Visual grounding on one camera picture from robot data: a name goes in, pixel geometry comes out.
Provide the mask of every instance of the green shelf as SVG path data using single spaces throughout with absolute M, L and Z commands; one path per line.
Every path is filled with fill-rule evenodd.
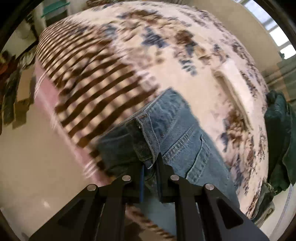
M 70 3 L 66 2 L 65 0 L 60 0 L 55 3 L 52 3 L 43 9 L 43 15 L 41 17 L 44 17 L 46 14 L 49 14 L 50 12 L 54 12 L 55 10 L 58 10 L 59 8 L 67 6 L 69 4 Z

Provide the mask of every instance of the window pane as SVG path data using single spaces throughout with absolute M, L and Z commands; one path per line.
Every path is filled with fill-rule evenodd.
M 277 46 L 281 46 L 289 41 L 288 37 L 285 35 L 285 33 L 280 27 L 277 27 L 275 30 L 272 30 L 269 34 L 274 39 Z
M 244 5 L 254 16 L 261 22 L 264 23 L 268 19 L 271 19 L 271 16 L 265 12 L 263 8 L 261 8 L 256 2 L 253 0 L 247 2 Z
M 267 24 L 265 26 L 265 28 L 266 28 L 266 30 L 270 30 L 270 29 L 272 29 L 276 25 L 277 25 L 277 23 L 273 20 L 272 22 L 270 22 L 269 24 Z
M 293 46 L 290 44 L 287 47 L 283 48 L 281 50 L 281 53 L 285 54 L 285 59 L 288 59 L 288 58 L 292 57 L 294 54 L 296 54 L 296 51 L 293 48 Z

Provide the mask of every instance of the jeans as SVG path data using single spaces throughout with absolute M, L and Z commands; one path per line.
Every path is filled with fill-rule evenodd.
M 144 203 L 136 205 L 162 228 L 176 233 L 174 204 L 157 200 L 153 164 L 159 152 L 164 164 L 190 183 L 212 183 L 237 207 L 239 202 L 230 172 L 214 143 L 201 129 L 183 97 L 169 88 L 129 119 L 106 133 L 97 149 L 107 171 L 123 175 L 133 162 L 145 165 L 148 193 Z

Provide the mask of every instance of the metal rivet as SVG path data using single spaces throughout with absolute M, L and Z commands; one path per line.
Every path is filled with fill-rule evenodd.
M 206 185 L 205 185 L 205 188 L 207 189 L 207 190 L 213 190 L 215 187 L 214 187 L 214 185 L 212 184 L 212 183 L 207 183 Z
M 180 177 L 178 175 L 171 175 L 170 178 L 173 180 L 173 181 L 178 181 L 180 179 Z
M 96 185 L 94 185 L 94 184 L 88 185 L 88 186 L 87 186 L 87 190 L 89 190 L 89 191 L 94 191 L 94 190 L 96 190 Z
M 122 177 L 122 180 L 124 180 L 124 181 L 130 181 L 131 180 L 131 176 L 129 176 L 129 175 L 125 175 L 125 176 L 123 176 Z

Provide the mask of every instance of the bed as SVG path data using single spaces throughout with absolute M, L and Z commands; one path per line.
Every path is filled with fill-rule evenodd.
M 149 1 L 93 7 L 44 30 L 35 72 L 35 103 L 98 186 L 110 182 L 95 149 L 100 135 L 173 87 L 229 165 L 240 209 L 252 217 L 268 173 L 268 88 L 245 47 L 212 14 Z M 219 73 L 239 90 L 229 93 Z

